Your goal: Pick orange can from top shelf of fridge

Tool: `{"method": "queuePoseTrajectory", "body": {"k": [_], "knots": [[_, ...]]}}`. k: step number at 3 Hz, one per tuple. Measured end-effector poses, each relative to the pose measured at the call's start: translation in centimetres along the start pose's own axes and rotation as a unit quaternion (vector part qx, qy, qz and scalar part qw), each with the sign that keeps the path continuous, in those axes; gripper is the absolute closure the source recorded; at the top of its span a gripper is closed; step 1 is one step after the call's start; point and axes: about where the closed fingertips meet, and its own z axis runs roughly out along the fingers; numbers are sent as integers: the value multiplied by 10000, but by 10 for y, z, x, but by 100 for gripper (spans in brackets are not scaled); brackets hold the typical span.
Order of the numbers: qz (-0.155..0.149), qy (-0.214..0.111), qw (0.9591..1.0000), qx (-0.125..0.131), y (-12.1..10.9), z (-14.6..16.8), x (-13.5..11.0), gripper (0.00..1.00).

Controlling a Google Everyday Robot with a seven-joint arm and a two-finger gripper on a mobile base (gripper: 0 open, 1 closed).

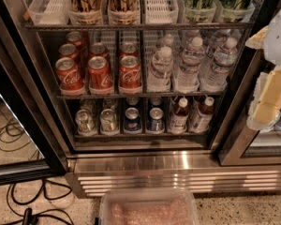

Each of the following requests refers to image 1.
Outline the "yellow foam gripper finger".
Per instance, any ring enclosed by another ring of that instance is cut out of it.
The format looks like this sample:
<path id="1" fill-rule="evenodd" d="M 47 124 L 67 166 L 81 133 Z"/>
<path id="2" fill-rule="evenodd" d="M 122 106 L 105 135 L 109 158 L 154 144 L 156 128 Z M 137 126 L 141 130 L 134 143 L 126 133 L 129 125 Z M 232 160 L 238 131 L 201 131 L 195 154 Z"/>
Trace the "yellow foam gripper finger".
<path id="1" fill-rule="evenodd" d="M 267 26 L 260 29 L 254 36 L 250 37 L 245 42 L 245 46 L 255 50 L 262 49 L 264 47 L 264 39 L 266 37 L 267 30 Z"/>
<path id="2" fill-rule="evenodd" d="M 253 130 L 272 127 L 281 116 L 281 67 L 261 72 L 253 92 L 246 124 Z"/>

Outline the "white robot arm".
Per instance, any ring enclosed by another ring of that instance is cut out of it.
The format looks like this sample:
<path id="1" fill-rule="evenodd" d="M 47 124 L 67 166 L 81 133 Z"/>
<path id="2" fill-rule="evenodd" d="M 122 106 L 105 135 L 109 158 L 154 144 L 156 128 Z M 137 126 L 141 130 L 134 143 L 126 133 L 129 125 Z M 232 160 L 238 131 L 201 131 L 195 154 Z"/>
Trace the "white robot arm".
<path id="1" fill-rule="evenodd" d="M 274 65 L 269 73 L 260 73 L 246 120 L 249 128 L 263 130 L 281 116 L 281 9 L 267 26 L 246 41 L 245 46 L 263 50 L 265 60 Z"/>

